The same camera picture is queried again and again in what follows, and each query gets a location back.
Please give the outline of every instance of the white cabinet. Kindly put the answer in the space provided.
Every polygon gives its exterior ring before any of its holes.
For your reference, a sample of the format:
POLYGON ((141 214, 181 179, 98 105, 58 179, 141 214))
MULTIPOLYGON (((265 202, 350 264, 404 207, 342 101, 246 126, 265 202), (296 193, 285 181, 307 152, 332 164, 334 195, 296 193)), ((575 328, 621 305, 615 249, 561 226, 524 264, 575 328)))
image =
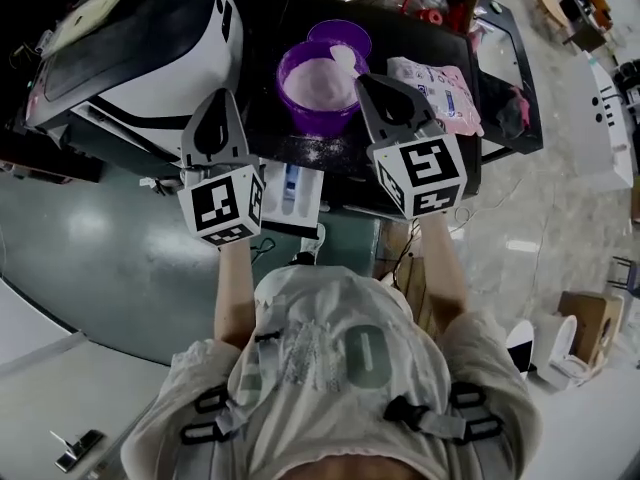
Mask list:
POLYGON ((565 84, 578 175, 597 192, 632 187, 632 149, 613 80, 589 53, 582 52, 568 62, 565 84))

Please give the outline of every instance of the white machine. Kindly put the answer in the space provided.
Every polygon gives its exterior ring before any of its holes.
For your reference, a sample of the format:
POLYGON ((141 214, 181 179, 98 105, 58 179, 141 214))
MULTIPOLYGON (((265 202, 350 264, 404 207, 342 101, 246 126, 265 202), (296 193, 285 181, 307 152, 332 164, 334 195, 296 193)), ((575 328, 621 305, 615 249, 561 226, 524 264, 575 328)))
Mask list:
POLYGON ((196 108, 238 86, 243 28, 234 0, 117 0, 87 31, 43 60, 27 126, 143 176, 177 175, 196 108))
POLYGON ((613 80, 587 52, 572 58, 564 73, 578 175, 596 192, 633 187, 632 147, 613 80))

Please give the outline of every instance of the desk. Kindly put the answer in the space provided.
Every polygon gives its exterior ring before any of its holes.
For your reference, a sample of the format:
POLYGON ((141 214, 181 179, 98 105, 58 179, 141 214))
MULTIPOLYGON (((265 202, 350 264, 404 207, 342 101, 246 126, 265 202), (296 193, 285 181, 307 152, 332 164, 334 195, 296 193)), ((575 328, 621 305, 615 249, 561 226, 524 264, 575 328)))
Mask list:
POLYGON ((562 0, 560 7, 562 7, 567 17, 572 20, 574 29, 573 35, 563 41, 562 44, 573 42, 578 48, 586 52, 592 52, 606 44, 604 30, 598 26, 593 16, 584 10, 580 0, 562 0))
MULTIPOLYGON (((261 157, 324 171, 322 198, 332 206, 357 207, 381 216, 399 217, 396 206, 379 186, 366 155, 371 141, 362 114, 355 115, 340 137, 310 140, 294 128, 275 90, 275 72, 282 55, 306 40, 313 25, 336 18, 357 23, 369 33, 373 48, 367 62, 372 72, 386 74, 387 58, 397 56, 433 66, 455 65, 462 71, 478 105, 476 68, 466 36, 368 5, 289 0, 277 27, 269 32, 272 37, 268 47, 264 44, 256 47, 260 61, 253 63, 245 121, 249 149, 261 157)), ((467 169, 465 192, 476 194, 481 176, 480 140, 477 136, 459 136, 458 144, 467 169)))

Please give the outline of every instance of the strap buckle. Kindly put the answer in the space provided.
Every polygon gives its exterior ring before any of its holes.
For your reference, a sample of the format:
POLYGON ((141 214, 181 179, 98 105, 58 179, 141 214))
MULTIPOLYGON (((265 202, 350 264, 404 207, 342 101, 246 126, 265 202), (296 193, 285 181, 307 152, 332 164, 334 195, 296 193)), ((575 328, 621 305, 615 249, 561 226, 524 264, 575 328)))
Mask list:
POLYGON ((485 403, 487 395, 479 386, 470 382, 454 382, 451 385, 449 402, 454 409, 470 409, 485 403))
POLYGON ((253 338, 255 343, 260 343, 261 341, 269 341, 269 340, 278 340, 280 339, 280 331, 270 332, 267 334, 256 334, 253 338))
POLYGON ((193 405, 195 406, 198 414, 206 414, 208 412, 222 409, 227 400, 229 400, 227 386, 220 384, 215 388, 207 389, 195 399, 193 405))
POLYGON ((180 440, 186 446, 218 442, 224 443, 229 439, 231 432, 223 434, 217 423, 201 423, 187 425, 180 431, 180 440))
POLYGON ((502 433, 502 420, 497 416, 489 416, 475 421, 468 421, 462 439, 454 439, 457 445, 463 445, 472 441, 480 441, 497 437, 502 433))
POLYGON ((384 411, 387 421, 403 421, 414 432, 420 431, 420 419, 429 410, 426 405, 411 405, 403 396, 397 396, 384 411))

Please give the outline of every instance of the plastic spoon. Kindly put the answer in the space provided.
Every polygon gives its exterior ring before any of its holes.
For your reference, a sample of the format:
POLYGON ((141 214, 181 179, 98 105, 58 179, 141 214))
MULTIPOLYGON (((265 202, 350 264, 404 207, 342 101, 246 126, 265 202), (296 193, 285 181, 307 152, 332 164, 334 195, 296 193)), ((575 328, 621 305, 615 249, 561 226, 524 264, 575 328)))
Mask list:
POLYGON ((342 70, 351 78, 358 78, 360 73, 356 71, 356 54, 346 45, 337 44, 331 47, 331 56, 342 70))

